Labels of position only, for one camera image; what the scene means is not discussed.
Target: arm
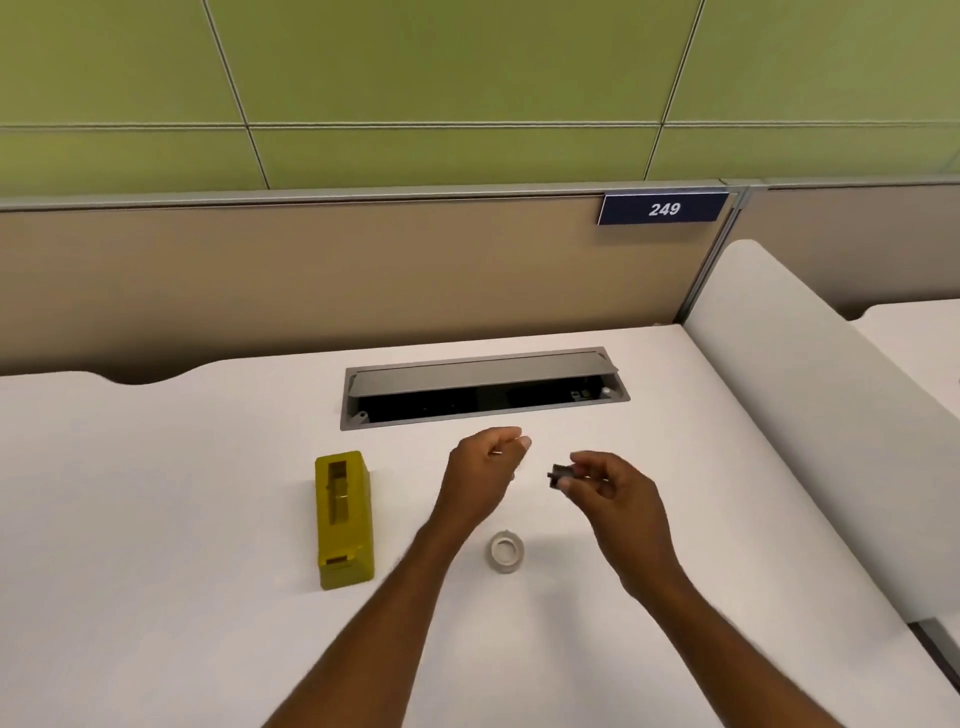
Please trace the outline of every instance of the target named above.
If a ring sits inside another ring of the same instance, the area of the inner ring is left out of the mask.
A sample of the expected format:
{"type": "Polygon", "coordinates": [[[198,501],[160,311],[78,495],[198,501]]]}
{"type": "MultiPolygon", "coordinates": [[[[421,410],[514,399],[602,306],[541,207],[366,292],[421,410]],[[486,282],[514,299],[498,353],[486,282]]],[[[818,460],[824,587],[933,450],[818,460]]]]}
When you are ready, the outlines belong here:
{"type": "Polygon", "coordinates": [[[460,442],[410,549],[264,728],[399,728],[450,563],[503,499],[529,447],[519,427],[460,442]]]}
{"type": "Polygon", "coordinates": [[[840,728],[697,592],[670,538],[657,486],[605,452],[574,452],[560,489],[587,515],[627,592],[677,648],[728,728],[840,728]]]}

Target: person's left hand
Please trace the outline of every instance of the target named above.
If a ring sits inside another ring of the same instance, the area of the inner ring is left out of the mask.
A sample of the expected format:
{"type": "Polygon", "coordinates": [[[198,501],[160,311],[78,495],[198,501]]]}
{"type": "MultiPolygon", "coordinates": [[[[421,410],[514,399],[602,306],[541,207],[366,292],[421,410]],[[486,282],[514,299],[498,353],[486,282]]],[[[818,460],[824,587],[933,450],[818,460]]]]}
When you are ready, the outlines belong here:
{"type": "Polygon", "coordinates": [[[450,452],[430,521],[462,540],[503,500],[516,466],[530,448],[519,427],[491,427],[450,452]]]}

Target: adjacent white desk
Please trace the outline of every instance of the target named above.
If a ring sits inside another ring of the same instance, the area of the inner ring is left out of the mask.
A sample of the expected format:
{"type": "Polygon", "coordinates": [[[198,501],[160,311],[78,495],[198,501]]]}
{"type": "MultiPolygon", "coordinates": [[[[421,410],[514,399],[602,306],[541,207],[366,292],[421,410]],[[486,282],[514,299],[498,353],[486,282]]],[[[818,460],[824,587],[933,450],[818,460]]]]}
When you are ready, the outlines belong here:
{"type": "MultiPolygon", "coordinates": [[[[960,418],[960,299],[875,305],[853,325],[960,418]]],[[[938,621],[960,645],[960,612],[938,621]]]]}
{"type": "Polygon", "coordinates": [[[583,516],[546,486],[572,449],[660,484],[705,594],[846,725],[960,724],[934,666],[679,327],[224,361],[140,387],[0,378],[0,723],[256,726],[400,556],[447,451],[534,441],[455,562],[410,726],[718,726],[583,516]],[[346,367],[606,347],[632,400],[341,432],[346,367]],[[378,574],[324,593],[313,459],[360,449],[378,574]],[[494,573],[482,544],[527,546],[494,573]]]}

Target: green glass panel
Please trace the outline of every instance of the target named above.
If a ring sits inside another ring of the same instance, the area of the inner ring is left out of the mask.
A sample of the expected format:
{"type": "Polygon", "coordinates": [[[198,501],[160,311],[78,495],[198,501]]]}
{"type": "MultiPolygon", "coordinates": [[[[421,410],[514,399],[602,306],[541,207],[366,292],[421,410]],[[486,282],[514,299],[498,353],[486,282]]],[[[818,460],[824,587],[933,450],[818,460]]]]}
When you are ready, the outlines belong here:
{"type": "Polygon", "coordinates": [[[200,0],[5,0],[0,89],[0,124],[240,121],[200,0]]]}
{"type": "Polygon", "coordinates": [[[698,0],[210,6],[251,121],[659,121],[698,0]]]}
{"type": "Polygon", "coordinates": [[[236,131],[0,132],[0,195],[260,189],[236,131]]]}
{"type": "Polygon", "coordinates": [[[958,145],[960,126],[666,128],[650,179],[933,174],[958,145]]]}
{"type": "Polygon", "coordinates": [[[655,128],[258,130],[274,189],[640,180],[655,128]]]}
{"type": "Polygon", "coordinates": [[[708,0],[672,121],[960,120],[957,0],[708,0]]]}

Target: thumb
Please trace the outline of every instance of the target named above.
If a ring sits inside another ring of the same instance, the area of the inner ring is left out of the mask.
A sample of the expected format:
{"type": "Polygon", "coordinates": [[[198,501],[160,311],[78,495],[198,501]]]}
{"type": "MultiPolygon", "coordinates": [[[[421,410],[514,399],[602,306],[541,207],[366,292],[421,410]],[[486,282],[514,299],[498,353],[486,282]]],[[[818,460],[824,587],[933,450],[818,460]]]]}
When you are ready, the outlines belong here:
{"type": "Polygon", "coordinates": [[[557,483],[560,492],[570,498],[584,515],[592,522],[593,517],[604,506],[606,498],[594,490],[593,486],[585,480],[577,480],[572,477],[562,477],[557,483]]]}
{"type": "Polygon", "coordinates": [[[526,435],[501,445],[500,454],[495,458],[496,467],[513,474],[528,449],[530,449],[530,438],[526,435]]]}

